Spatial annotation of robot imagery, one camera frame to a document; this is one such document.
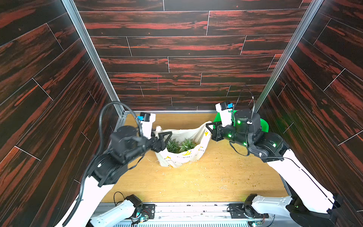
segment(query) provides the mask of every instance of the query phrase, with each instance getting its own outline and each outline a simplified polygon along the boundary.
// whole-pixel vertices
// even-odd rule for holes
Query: black cable
[[[92,166],[93,162],[96,160],[96,158],[98,158],[101,155],[102,152],[102,148],[103,148],[103,143],[104,143],[104,137],[103,137],[103,131],[102,131],[102,119],[103,119],[103,114],[105,113],[107,107],[109,107],[110,105],[113,104],[119,104],[123,107],[125,107],[128,111],[130,111],[130,113],[132,114],[132,116],[134,117],[136,124],[139,128],[139,135],[142,136],[142,128],[141,128],[141,124],[140,124],[140,120],[137,118],[136,114],[133,112],[133,110],[128,107],[126,104],[123,104],[122,102],[119,101],[113,101],[110,103],[107,103],[100,111],[99,113],[99,121],[98,121],[98,131],[99,131],[99,147],[98,150],[96,152],[96,154],[93,155],[93,158],[91,160],[91,162],[88,164],[88,166],[86,167],[85,172],[82,175],[82,180],[81,180],[81,186],[79,188],[79,194],[78,194],[78,198],[76,201],[76,204],[74,205],[72,211],[69,213],[67,219],[63,222],[62,226],[66,226],[68,224],[68,222],[71,220],[71,218],[73,217],[74,213],[76,212],[77,208],[79,207],[79,204],[82,201],[82,197],[83,197],[83,191],[84,191],[84,187],[85,187],[85,181],[86,178],[88,176],[88,170],[89,168]]]
[[[233,116],[233,122],[234,122],[234,108],[235,106],[237,105],[238,103],[238,100],[240,100],[240,97],[241,97],[241,93],[242,93],[242,90],[240,91],[239,95],[238,95],[238,98],[237,98],[237,101],[236,101],[236,104],[234,104],[233,108],[232,108],[232,116]]]
[[[242,156],[249,156],[250,155],[250,152],[247,150],[247,154],[244,155],[244,154],[241,154],[239,153],[233,146],[232,146],[232,142],[229,142],[229,145],[234,149],[235,152],[237,152],[238,154],[242,155]]]
[[[116,201],[115,201],[115,195],[116,195],[116,193],[121,193],[121,195],[122,195],[122,197],[123,197],[123,200],[125,200],[125,197],[124,197],[124,195],[122,194],[122,192],[119,192],[119,191],[115,192],[115,194],[114,194],[114,203],[115,203],[115,206],[117,206],[117,204],[118,204],[119,202],[121,202],[121,201],[119,201],[119,202],[117,202],[117,204],[116,204]]]
[[[143,155],[141,156],[141,158],[137,161],[136,165],[134,165],[133,167],[130,167],[128,170],[132,170],[133,168],[135,168],[135,167],[137,166],[137,164],[139,164],[139,162],[141,161],[141,159],[143,159],[143,158],[144,158],[144,156],[145,156],[145,154],[143,154]]]
[[[272,222],[268,225],[268,226],[266,226],[266,227],[269,227],[269,226],[271,226],[272,225],[272,223],[273,223],[273,221],[275,221],[275,214],[273,215],[273,219],[272,219]]]
[[[246,86],[246,87],[248,88],[248,90],[249,90],[249,92],[250,92],[250,94],[251,94],[252,100],[253,100],[253,107],[252,107],[252,113],[251,113],[251,118],[250,118],[251,122],[253,123],[253,121],[252,121],[252,117],[253,117],[253,112],[254,112],[254,105],[255,105],[255,102],[254,102],[254,97],[253,97],[253,94],[252,94],[252,92],[251,92],[250,88],[249,88],[248,86]],[[248,127],[249,127],[249,126],[248,126],[248,124],[247,124],[247,126],[246,126],[246,131],[245,131],[245,141],[246,141],[246,148],[247,148],[247,151],[248,151],[248,142],[247,142]]]
[[[284,158],[287,158],[287,157],[273,157],[273,156],[264,157],[263,156],[263,158],[282,158],[282,159],[284,159]],[[299,169],[301,169],[309,177],[309,179],[315,184],[315,186],[325,195],[325,197],[328,198],[328,201],[331,202],[331,204],[333,204],[333,206],[335,206],[337,208],[337,206],[332,201],[330,201],[329,197],[323,192],[323,190],[321,190],[321,188],[313,181],[313,179],[302,168],[300,168],[300,166],[298,166],[294,162],[294,160],[292,160],[291,158],[287,158],[287,159],[291,160]]]

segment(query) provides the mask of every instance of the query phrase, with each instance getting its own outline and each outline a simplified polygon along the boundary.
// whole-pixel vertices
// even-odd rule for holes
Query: black joint
[[[231,102],[221,102],[221,110],[232,109],[233,104]]]
[[[143,121],[145,121],[145,122],[149,122],[150,121],[150,114],[149,113],[141,112],[140,113],[140,116],[143,117]]]

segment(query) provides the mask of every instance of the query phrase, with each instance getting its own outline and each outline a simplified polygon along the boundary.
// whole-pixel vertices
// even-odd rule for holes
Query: green object
[[[166,145],[166,148],[168,149],[168,152],[174,153],[174,154],[178,154],[180,153],[180,147],[179,144],[174,140],[170,140],[168,142],[168,145]]]
[[[221,121],[221,115],[219,113],[217,113],[217,116],[214,118],[213,122],[216,121]],[[261,118],[261,127],[262,127],[262,131],[268,133],[269,132],[269,124]]]
[[[186,139],[181,143],[179,153],[195,148],[196,144],[190,139]]]

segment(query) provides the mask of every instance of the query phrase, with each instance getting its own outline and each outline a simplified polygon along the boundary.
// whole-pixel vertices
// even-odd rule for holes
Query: wooden tabletop
[[[192,129],[213,121],[216,114],[157,114],[153,127],[163,129]],[[135,126],[132,115],[125,125]],[[246,154],[245,147],[235,145]],[[135,194],[143,202],[228,202],[244,201],[251,193],[263,196],[288,196],[279,174],[250,155],[237,154],[228,141],[210,140],[196,162],[179,168],[161,167],[153,151],[149,151],[138,166],[124,174],[102,202],[113,202],[120,191],[124,196]],[[116,202],[122,195],[115,195]]]

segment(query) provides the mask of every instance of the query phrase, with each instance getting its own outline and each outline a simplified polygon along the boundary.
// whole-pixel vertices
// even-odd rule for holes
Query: metal bracket
[[[143,204],[141,216],[148,215],[149,219],[154,219],[155,217],[155,204]]]
[[[243,211],[243,203],[230,203],[228,204],[228,211],[230,212],[231,214],[231,218],[232,219],[246,219],[246,218],[250,218],[250,217],[247,217],[245,214],[244,214],[244,211]],[[269,215],[268,214],[257,214],[255,216],[255,218],[269,218]]]

